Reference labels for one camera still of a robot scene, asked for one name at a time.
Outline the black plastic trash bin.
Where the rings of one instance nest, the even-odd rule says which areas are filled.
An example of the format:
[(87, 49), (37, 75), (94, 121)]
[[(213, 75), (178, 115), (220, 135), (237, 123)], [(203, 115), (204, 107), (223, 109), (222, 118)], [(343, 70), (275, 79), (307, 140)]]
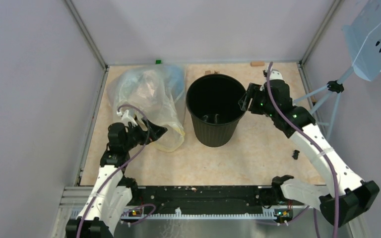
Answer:
[(224, 74), (205, 75), (190, 85), (186, 106), (199, 142), (220, 147), (232, 138), (245, 114), (238, 104), (245, 92), (238, 80)]

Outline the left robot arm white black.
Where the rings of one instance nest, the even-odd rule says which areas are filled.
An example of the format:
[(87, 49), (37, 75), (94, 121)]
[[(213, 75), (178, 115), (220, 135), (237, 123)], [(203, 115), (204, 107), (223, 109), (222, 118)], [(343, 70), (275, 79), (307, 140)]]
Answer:
[(87, 201), (65, 227), (68, 238), (112, 238), (127, 205), (139, 199), (137, 183), (124, 172), (132, 157), (130, 150), (160, 139), (168, 130), (144, 119), (144, 128), (136, 121), (116, 122), (108, 127), (108, 143), (100, 160), (98, 178)]

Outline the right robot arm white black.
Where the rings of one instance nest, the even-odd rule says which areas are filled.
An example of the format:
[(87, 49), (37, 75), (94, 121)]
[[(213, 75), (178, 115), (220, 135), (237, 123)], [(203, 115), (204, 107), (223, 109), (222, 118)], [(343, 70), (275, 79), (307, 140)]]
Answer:
[(293, 104), (289, 85), (274, 79), (263, 85), (250, 83), (239, 100), (242, 111), (271, 118), (324, 179), (325, 186), (303, 182), (293, 176), (274, 177), (271, 198), (277, 204), (298, 201), (320, 210), (332, 225), (341, 227), (368, 211), (380, 188), (365, 181), (331, 147), (309, 111)]

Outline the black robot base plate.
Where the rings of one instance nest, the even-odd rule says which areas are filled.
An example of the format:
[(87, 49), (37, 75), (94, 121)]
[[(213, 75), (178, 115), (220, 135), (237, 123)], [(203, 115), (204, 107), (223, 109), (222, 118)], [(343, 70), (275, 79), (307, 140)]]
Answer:
[(132, 190), (129, 206), (154, 204), (155, 215), (260, 214), (272, 206), (288, 206), (288, 200), (271, 186), (140, 186)]

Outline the clear yellow-rimmed trash bag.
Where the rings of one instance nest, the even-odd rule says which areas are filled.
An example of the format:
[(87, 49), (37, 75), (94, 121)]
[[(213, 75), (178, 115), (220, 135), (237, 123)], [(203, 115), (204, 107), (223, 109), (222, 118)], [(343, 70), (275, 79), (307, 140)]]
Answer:
[(118, 111), (129, 109), (142, 122), (150, 122), (168, 131), (155, 142), (157, 149), (173, 152), (185, 140), (186, 70), (181, 65), (155, 64), (126, 70), (107, 87), (114, 122)]

